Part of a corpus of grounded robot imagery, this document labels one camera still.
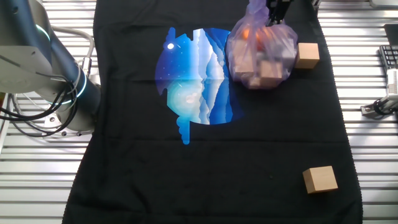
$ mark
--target wooden cube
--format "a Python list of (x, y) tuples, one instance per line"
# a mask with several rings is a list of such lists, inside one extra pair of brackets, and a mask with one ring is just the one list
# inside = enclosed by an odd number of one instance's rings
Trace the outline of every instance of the wooden cube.
[(308, 194), (328, 192), (338, 188), (331, 166), (308, 169), (303, 172), (303, 176)]
[(236, 40), (233, 43), (233, 65), (234, 81), (241, 81), (242, 76), (251, 77), (254, 75), (254, 61), (252, 58), (252, 51), (247, 47), (245, 40)]
[(282, 81), (283, 69), (282, 63), (261, 61), (259, 65), (260, 86), (264, 88), (275, 88)]
[(298, 43), (295, 68), (313, 69), (319, 62), (318, 44)]

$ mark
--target aluminum slat surface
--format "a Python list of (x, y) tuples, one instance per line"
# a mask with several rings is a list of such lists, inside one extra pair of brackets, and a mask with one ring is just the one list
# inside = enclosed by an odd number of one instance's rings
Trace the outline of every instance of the aluminum slat surface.
[[(44, 0), (54, 26), (92, 35), (96, 1)], [(323, 0), (318, 18), (331, 54), (346, 130), (364, 201), (364, 224), (398, 224), (398, 124), (395, 116), (372, 120), (359, 107), (386, 95), (377, 50), (388, 44), (383, 25), (398, 23), (398, 11), (373, 9), (365, 0)], [(88, 41), (69, 34), (60, 40), (77, 60)], [(92, 74), (98, 74), (96, 52)], [(28, 93), (38, 105), (46, 102)], [(27, 114), (39, 110), (18, 95)], [(26, 125), (23, 130), (33, 133)], [(32, 139), (9, 126), (0, 153), (0, 223), (60, 224), (68, 193), (90, 136)]]

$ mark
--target black fabric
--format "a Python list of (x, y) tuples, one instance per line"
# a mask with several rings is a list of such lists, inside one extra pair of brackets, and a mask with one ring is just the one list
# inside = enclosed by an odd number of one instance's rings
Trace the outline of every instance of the black fabric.
[[(159, 96), (155, 67), (171, 27), (231, 30), (244, 0), (97, 0), (95, 41), (103, 98), (64, 224), (362, 223), (361, 193), (325, 38), (310, 1), (286, 23), (317, 42), (320, 62), (272, 91), (233, 86), (244, 116), (191, 123)], [(333, 166), (339, 189), (308, 195), (302, 172)]]

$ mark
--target plastic bag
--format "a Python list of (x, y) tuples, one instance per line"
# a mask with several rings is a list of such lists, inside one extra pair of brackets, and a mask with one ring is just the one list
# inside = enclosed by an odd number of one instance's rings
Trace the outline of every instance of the plastic bag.
[(230, 73), (249, 89), (277, 87), (295, 65), (297, 34), (285, 24), (266, 27), (268, 20), (266, 0), (250, 0), (246, 15), (228, 36)]

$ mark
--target black t-shirt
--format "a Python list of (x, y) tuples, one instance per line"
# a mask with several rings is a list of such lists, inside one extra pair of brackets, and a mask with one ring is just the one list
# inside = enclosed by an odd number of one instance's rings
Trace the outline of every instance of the black t-shirt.
[[(64, 224), (362, 223), (310, 1), (294, 1), (285, 21), (299, 42), (318, 43), (320, 62), (271, 91), (247, 90), (225, 69), (225, 39), (247, 4), (97, 1), (103, 96)], [(302, 172), (322, 166), (333, 166), (339, 189), (308, 195)]]

